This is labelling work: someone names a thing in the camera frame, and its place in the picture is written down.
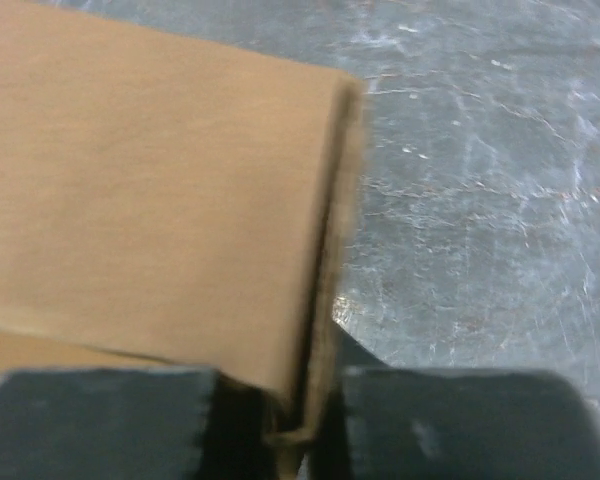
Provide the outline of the brown cardboard box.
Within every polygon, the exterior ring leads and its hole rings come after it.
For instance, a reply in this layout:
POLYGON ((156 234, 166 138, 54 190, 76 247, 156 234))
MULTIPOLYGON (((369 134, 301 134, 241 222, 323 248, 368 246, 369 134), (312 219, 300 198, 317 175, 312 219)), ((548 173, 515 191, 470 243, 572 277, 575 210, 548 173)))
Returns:
POLYGON ((0 1, 0 376, 208 367, 293 479, 332 395, 364 84, 0 1))

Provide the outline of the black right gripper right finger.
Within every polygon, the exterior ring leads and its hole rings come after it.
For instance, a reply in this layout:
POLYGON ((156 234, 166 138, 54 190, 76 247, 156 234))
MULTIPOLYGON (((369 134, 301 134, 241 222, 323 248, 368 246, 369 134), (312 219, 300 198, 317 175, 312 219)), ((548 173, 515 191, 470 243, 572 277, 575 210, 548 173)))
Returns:
POLYGON ((397 368, 345 331, 312 479, 600 479, 579 391, 536 369, 397 368))

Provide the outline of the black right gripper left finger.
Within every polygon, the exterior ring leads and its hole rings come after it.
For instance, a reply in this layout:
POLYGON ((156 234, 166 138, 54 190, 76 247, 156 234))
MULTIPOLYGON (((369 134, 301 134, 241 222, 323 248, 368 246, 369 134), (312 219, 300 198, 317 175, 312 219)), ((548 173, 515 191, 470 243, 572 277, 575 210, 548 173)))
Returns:
POLYGON ((0 376, 0 479, 267 479, 262 396, 208 367, 0 376))

